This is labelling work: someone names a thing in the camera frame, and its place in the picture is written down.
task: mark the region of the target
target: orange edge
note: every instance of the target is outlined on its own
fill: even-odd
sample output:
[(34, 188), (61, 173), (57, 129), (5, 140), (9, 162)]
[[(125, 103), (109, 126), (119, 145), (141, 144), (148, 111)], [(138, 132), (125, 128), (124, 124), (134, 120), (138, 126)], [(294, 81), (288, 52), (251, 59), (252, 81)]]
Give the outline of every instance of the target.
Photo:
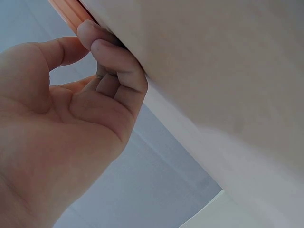
[(85, 20), (93, 20), (77, 0), (48, 0), (61, 18), (77, 34), (78, 26)]

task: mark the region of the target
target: fingernail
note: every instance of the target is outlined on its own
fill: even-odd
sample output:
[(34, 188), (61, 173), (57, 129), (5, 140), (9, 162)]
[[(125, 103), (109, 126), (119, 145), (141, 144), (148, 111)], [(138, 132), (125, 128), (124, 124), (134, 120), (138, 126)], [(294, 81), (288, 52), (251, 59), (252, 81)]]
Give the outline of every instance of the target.
[(108, 46), (108, 47), (117, 47), (115, 44), (112, 44), (104, 39), (98, 39), (96, 40), (98, 45), (102, 45), (102, 46)]
[(93, 28), (95, 28), (97, 30), (105, 30), (105, 28), (101, 27), (100, 25), (98, 25), (97, 23), (95, 23), (92, 20), (86, 20), (85, 23), (87, 23), (88, 25), (92, 26)]

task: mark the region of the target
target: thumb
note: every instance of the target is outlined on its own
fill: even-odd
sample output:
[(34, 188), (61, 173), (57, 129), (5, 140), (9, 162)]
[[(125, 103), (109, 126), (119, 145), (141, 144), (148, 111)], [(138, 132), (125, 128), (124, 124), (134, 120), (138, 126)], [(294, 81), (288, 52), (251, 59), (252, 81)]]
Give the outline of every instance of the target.
[(87, 53), (75, 37), (14, 46), (0, 55), (0, 95), (37, 110), (49, 97), (49, 72)]

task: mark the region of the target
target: finger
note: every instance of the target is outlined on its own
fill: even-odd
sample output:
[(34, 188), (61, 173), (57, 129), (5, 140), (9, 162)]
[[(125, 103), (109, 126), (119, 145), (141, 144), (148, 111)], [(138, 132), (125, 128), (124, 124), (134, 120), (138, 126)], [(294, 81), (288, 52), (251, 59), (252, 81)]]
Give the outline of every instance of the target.
[(88, 50), (91, 50), (91, 44), (98, 38), (102, 38), (118, 46), (122, 45), (115, 35), (91, 20), (86, 20), (78, 27), (77, 35), (83, 46)]
[(107, 73), (108, 72), (107, 72), (106, 68), (104, 68), (102, 65), (97, 63), (97, 72), (96, 72), (97, 77), (102, 79), (104, 76), (106, 76)]
[(75, 63), (88, 54), (77, 37), (63, 37), (35, 45), (40, 49), (50, 71)]
[(94, 79), (92, 79), (92, 81), (90, 81), (83, 89), (82, 92), (87, 92), (87, 91), (96, 91), (96, 88), (98, 87), (99, 83), (100, 83), (100, 78), (95, 77)]
[(73, 93), (78, 93), (78, 92), (82, 91), (86, 86), (88, 86), (88, 84), (90, 84), (95, 78), (96, 78), (96, 76), (90, 76), (90, 77), (84, 78), (82, 80), (79, 80), (77, 82), (63, 84), (60, 87), (69, 89)]
[(105, 96), (114, 98), (118, 88), (120, 86), (119, 80), (117, 77), (107, 74), (99, 83), (96, 88), (96, 92), (99, 92)]
[(115, 100), (136, 117), (148, 89), (144, 71), (136, 58), (127, 50), (105, 40), (96, 40), (91, 52), (97, 62), (117, 72), (119, 87)]

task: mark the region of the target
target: skin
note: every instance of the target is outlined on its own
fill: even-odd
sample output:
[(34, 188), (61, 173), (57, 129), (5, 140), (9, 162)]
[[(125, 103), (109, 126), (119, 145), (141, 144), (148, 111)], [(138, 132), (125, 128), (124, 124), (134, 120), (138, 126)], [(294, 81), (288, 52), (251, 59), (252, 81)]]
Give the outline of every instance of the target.
[[(85, 21), (77, 35), (21, 44), (0, 56), (3, 227), (52, 227), (128, 143), (148, 88), (144, 71), (97, 24)], [(51, 70), (89, 51), (102, 80), (49, 86)]]

